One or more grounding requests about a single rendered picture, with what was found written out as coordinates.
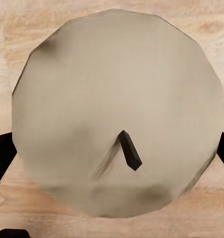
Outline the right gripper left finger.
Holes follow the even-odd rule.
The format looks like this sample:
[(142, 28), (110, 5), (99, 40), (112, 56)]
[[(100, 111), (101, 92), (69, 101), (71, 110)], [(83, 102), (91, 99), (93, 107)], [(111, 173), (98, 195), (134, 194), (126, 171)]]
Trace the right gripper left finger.
[(0, 180), (16, 154), (12, 132), (0, 135)]

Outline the pillar candle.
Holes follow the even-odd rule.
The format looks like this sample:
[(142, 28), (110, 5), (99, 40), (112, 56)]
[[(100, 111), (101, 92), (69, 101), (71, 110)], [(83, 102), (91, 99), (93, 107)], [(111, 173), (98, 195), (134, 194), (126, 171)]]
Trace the pillar candle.
[(51, 199), (99, 218), (161, 210), (216, 156), (222, 83), (200, 44), (159, 15), (71, 19), (33, 51), (12, 93), (12, 141)]

